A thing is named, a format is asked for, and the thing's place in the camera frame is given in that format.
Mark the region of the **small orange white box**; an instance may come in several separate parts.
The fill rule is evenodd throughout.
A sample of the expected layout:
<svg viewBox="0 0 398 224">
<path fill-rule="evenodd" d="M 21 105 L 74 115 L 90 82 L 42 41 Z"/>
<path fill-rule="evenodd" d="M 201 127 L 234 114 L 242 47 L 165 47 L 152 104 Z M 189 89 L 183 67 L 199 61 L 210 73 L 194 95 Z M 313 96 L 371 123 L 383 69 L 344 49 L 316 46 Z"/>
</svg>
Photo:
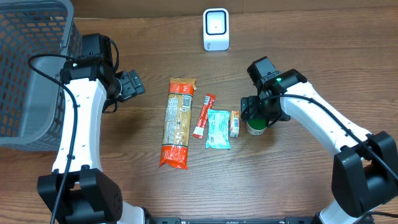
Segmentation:
<svg viewBox="0 0 398 224">
<path fill-rule="evenodd" d="M 229 136 L 231 138 L 237 138 L 239 136 L 240 130 L 240 112 L 232 111 L 230 117 L 230 125 L 229 125 Z"/>
</svg>

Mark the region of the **green lid white jar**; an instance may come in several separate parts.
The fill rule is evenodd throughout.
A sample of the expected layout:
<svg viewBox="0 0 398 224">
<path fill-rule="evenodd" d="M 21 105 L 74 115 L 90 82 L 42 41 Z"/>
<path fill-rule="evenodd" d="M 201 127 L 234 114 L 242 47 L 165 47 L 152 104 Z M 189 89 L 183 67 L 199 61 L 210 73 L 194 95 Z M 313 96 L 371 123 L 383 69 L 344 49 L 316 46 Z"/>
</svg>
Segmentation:
<svg viewBox="0 0 398 224">
<path fill-rule="evenodd" d="M 248 133 L 258 136 L 265 132 L 267 129 L 267 121 L 264 119 L 251 119 L 246 123 Z"/>
</svg>

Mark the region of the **teal snack packet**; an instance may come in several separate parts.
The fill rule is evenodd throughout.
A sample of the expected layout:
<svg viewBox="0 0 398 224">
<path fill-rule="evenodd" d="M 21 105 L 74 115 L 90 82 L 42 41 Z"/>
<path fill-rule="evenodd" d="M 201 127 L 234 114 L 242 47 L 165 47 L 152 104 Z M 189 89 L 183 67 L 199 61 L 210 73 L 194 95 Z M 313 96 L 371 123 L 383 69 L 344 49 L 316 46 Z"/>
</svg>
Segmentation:
<svg viewBox="0 0 398 224">
<path fill-rule="evenodd" d="M 208 110 L 207 149 L 231 149 L 229 143 L 229 117 L 229 111 Z"/>
</svg>

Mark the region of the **red white stick packet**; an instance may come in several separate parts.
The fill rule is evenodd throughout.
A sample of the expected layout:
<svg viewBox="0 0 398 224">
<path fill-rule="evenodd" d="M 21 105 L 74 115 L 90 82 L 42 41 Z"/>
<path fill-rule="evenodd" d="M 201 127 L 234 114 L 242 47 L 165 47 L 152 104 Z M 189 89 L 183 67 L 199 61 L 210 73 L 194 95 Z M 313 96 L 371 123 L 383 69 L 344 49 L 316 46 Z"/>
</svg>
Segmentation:
<svg viewBox="0 0 398 224">
<path fill-rule="evenodd" d="M 201 109 L 197 125 L 195 126 L 193 137 L 202 139 L 205 130 L 206 123 L 208 121 L 208 110 L 211 109 L 216 100 L 216 96 L 212 94 L 206 94 L 205 100 Z"/>
</svg>

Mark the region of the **orange noodle packet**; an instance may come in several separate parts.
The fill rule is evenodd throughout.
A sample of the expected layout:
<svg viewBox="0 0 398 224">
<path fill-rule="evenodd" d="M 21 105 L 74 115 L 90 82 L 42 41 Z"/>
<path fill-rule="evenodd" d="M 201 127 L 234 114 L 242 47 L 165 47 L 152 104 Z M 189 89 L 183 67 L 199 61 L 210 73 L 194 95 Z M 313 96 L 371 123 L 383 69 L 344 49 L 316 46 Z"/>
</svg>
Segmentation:
<svg viewBox="0 0 398 224">
<path fill-rule="evenodd" d="M 160 166 L 167 164 L 177 169 L 188 168 L 188 142 L 195 84 L 194 78 L 170 79 Z"/>
</svg>

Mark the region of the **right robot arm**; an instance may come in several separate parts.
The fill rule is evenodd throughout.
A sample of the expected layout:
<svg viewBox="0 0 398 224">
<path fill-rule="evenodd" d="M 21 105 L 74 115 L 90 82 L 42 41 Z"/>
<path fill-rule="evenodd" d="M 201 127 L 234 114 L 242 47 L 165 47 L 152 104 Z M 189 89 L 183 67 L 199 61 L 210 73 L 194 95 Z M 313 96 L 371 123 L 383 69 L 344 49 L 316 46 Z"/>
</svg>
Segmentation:
<svg viewBox="0 0 398 224">
<path fill-rule="evenodd" d="M 267 57 L 247 69 L 257 94 L 241 99 L 241 119 L 253 135 L 278 121 L 296 119 L 333 159 L 334 201 L 304 223 L 374 223 L 376 211 L 397 197 L 397 144 L 385 131 L 373 134 L 327 103 L 297 70 L 278 71 Z"/>
</svg>

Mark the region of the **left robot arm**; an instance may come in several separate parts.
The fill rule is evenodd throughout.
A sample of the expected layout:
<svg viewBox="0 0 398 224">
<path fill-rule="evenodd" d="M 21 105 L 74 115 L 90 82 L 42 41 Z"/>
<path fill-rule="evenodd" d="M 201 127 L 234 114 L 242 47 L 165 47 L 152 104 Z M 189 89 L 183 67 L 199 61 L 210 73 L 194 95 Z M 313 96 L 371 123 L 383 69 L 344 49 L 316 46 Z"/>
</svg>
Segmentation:
<svg viewBox="0 0 398 224">
<path fill-rule="evenodd" d="M 79 56 L 65 57 L 57 84 L 65 94 L 62 138 L 50 175 L 37 191 L 52 213 L 51 223 L 149 222 L 146 210 L 123 200 L 100 162 L 101 116 L 110 105 L 143 94 L 135 70 L 119 71 L 118 48 L 101 34 L 84 35 Z"/>
</svg>

